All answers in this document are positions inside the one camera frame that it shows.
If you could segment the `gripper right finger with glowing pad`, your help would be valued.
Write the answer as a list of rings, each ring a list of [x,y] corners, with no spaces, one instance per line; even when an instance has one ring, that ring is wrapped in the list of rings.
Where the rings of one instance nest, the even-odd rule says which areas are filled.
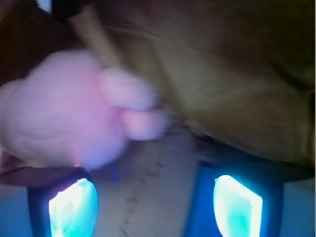
[[[278,237],[283,182],[268,163],[214,165],[201,161],[185,237]]]

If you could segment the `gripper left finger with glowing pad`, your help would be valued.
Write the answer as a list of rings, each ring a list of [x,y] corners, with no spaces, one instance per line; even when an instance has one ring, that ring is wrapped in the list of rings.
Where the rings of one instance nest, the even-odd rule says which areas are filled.
[[[29,212],[36,237],[91,237],[99,197],[83,168],[31,168]]]

